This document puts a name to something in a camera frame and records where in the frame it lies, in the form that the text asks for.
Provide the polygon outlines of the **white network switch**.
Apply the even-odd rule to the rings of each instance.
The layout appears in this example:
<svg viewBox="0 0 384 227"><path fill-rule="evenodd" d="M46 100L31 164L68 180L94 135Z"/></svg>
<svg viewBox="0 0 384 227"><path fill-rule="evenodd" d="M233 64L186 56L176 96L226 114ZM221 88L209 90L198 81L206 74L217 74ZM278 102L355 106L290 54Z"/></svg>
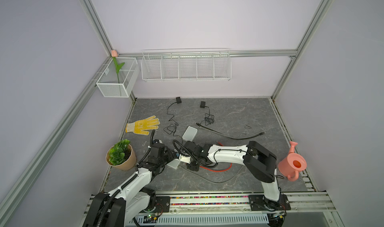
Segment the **white network switch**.
<svg viewBox="0 0 384 227"><path fill-rule="evenodd" d="M186 142L187 141L193 142L197 133L198 133L198 129L196 129L192 126L188 126L186 131L182 135L182 139Z"/></svg>
<svg viewBox="0 0 384 227"><path fill-rule="evenodd" d="M174 159L174 160L170 161L169 163L167 163L167 166L176 170L179 167L180 162L181 161L179 159Z"/></svg>

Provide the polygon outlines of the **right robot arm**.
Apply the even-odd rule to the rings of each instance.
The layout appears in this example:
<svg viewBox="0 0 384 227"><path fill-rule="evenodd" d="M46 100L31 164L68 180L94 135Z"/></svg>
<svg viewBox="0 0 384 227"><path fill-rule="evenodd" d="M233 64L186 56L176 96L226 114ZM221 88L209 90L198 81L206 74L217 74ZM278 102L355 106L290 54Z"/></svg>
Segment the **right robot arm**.
<svg viewBox="0 0 384 227"><path fill-rule="evenodd" d="M277 178L277 157L258 142L250 141L247 145L229 147L205 144L203 147L193 142L177 147L179 159L187 163L187 169L198 171L199 167L207 169L219 163L239 164L262 183L262 195L250 195L252 211L288 211L291 209L288 197L281 192Z"/></svg>

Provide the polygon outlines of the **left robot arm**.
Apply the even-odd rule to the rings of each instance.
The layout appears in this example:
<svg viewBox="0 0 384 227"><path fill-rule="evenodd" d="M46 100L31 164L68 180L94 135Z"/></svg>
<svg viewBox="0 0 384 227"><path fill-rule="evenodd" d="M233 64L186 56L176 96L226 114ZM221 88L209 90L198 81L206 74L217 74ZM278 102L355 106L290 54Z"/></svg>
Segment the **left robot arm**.
<svg viewBox="0 0 384 227"><path fill-rule="evenodd" d="M120 186L108 193L94 196L84 220L84 227L124 227L139 212L155 208L156 191L146 188L166 165L175 159L175 152L150 135L149 150L135 166L135 172Z"/></svg>

